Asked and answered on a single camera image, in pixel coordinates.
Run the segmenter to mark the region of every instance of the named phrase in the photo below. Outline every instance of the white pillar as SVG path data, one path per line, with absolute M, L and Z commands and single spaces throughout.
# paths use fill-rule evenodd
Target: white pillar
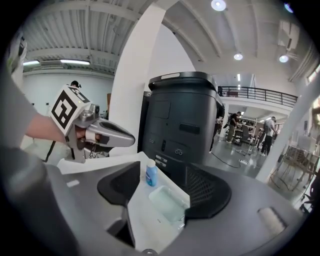
M 267 156 L 262 168 L 256 176 L 257 180 L 261 182 L 268 181 L 268 177 L 271 171 L 275 168 L 278 158 L 288 142 L 293 130 L 297 127 L 300 120 L 303 118 L 305 113 L 309 110 L 309 108 L 312 106 L 312 103 L 319 95 L 320 75 L 317 75 L 308 86 L 305 86 L 302 96 L 298 98 L 298 101 L 294 105 L 291 114 L 281 129 L 281 133 L 276 138 L 272 150 L 270 150 L 269 155 Z
M 228 114 L 229 114 L 229 104 L 224 104 L 224 117 L 223 117 L 223 122 L 222 122 L 222 128 L 221 128 L 221 132 L 219 137 L 223 138 L 225 135 L 225 130 L 224 126 L 226 125 L 226 123 L 228 122 Z
M 153 48 L 166 10 L 177 1 L 152 3 L 124 46 L 114 77 L 109 120 L 133 134 L 135 144 L 116 147 L 110 151 L 110 156 L 137 153 L 142 99 Z

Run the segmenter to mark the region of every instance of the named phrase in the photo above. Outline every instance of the bottle cap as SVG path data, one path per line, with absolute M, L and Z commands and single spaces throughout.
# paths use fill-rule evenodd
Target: bottle cap
M 152 168 L 152 167 L 155 167 L 156 166 L 156 162 L 152 159 L 149 159 L 147 165 L 148 167 Z

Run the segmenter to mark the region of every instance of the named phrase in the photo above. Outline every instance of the white shirt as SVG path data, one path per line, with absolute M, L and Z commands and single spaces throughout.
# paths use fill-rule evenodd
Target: white shirt
M 265 125 L 266 125 L 265 135 L 273 137 L 274 130 L 272 130 L 271 127 L 275 128 L 275 122 L 272 119 L 266 120 Z

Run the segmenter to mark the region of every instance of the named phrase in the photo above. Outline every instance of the metal railing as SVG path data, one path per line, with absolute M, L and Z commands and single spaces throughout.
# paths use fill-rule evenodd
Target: metal railing
M 288 107 L 293 107 L 298 97 L 268 89 L 254 88 L 254 87 L 235 87 L 235 86 L 219 86 L 218 94 L 221 97 L 236 97 L 254 99 L 265 102 L 277 103 Z

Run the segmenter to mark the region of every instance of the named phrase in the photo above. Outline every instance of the small plastic bottle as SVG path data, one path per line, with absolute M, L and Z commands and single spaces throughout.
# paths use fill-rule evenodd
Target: small plastic bottle
M 156 167 L 156 162 L 152 159 L 149 159 L 146 165 L 146 173 L 145 173 L 146 183 L 148 185 L 154 187 L 158 181 L 158 169 Z

